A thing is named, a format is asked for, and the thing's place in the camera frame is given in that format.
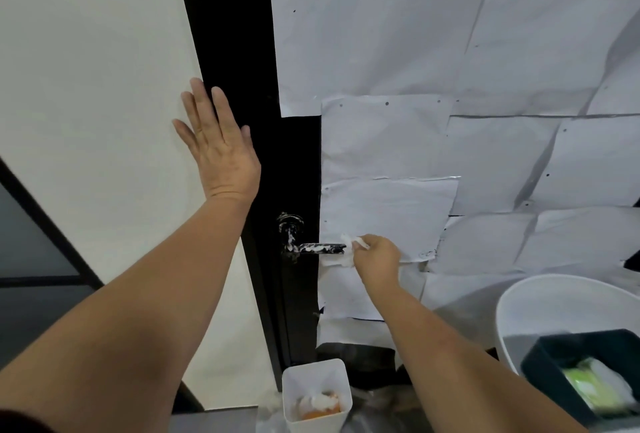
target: white bucket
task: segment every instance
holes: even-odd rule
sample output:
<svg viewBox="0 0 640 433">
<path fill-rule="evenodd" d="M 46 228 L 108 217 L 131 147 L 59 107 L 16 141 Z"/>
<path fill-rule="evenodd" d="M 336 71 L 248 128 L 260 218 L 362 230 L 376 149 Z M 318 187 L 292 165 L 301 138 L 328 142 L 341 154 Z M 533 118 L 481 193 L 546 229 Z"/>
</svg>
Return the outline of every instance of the white bucket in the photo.
<svg viewBox="0 0 640 433">
<path fill-rule="evenodd" d="M 340 413 L 300 421 L 300 398 L 329 391 L 338 396 Z M 344 362 L 331 359 L 286 369 L 282 374 L 282 403 L 291 433 L 339 433 L 353 406 Z"/>
</svg>

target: gray floor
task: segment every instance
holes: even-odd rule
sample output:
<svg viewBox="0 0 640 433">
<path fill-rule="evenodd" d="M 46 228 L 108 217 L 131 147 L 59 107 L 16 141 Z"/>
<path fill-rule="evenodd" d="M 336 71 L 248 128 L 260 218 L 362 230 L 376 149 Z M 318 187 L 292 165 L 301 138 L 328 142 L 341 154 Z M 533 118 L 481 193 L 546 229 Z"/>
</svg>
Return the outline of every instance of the gray floor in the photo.
<svg viewBox="0 0 640 433">
<path fill-rule="evenodd" d="M 257 408 L 239 408 L 177 414 L 171 418 L 169 433 L 255 433 L 257 411 Z"/>
</svg>

